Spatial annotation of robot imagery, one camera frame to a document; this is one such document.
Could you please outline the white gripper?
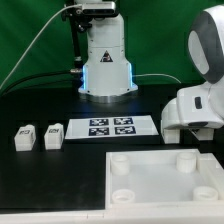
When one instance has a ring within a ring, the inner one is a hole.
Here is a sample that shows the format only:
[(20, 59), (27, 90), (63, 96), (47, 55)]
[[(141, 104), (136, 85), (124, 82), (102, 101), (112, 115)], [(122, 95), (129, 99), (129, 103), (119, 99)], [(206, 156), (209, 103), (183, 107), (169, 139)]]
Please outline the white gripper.
[(161, 114), (162, 129), (218, 129), (224, 125), (221, 118), (209, 102), (211, 85), (182, 88), (177, 96), (163, 109)]

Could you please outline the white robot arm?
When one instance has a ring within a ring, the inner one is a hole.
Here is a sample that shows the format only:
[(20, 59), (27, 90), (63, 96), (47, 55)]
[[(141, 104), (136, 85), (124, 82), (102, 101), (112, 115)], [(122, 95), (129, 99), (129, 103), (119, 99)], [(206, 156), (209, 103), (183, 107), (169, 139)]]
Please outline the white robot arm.
[[(79, 92), (109, 101), (137, 89), (125, 58), (124, 21), (113, 2), (84, 3), (81, 14), (90, 19), (88, 60)], [(202, 85), (181, 89), (161, 114), (162, 129), (224, 126), (224, 5), (202, 11), (191, 26), (188, 50)]]

